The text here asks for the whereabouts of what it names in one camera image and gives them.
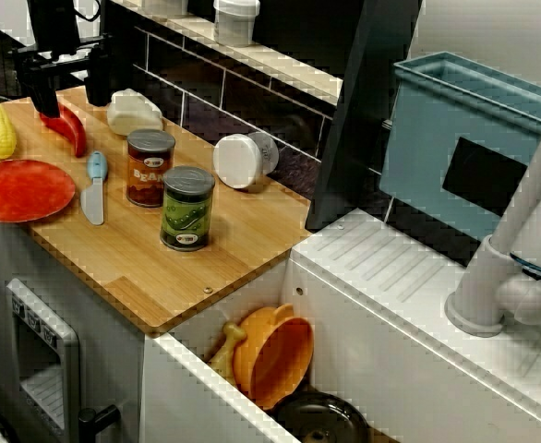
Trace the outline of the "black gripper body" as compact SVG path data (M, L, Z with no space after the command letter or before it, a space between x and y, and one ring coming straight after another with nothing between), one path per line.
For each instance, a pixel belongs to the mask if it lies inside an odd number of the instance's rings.
M96 70L109 64L109 35L81 38L76 47L61 41L41 49L35 43L9 54L17 70Z

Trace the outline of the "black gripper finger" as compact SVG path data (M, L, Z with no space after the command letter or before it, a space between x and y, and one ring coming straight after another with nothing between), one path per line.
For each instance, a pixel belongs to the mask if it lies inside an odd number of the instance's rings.
M35 109L47 117L59 117L60 111L52 85L53 74L41 66L21 66L18 82L23 93L30 97Z
M103 38L88 54L88 75L84 80L88 102L103 107L110 102L110 43Z

